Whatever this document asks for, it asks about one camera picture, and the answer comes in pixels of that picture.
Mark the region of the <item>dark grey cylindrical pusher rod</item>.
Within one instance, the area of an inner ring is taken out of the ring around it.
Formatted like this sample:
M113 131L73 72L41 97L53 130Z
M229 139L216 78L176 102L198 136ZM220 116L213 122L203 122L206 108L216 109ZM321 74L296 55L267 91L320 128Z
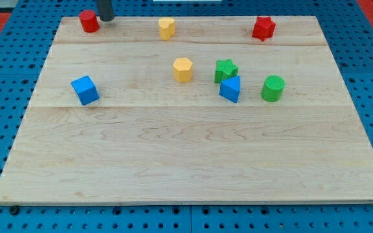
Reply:
M115 14L111 0L95 0L95 3L102 21L109 22L114 20Z

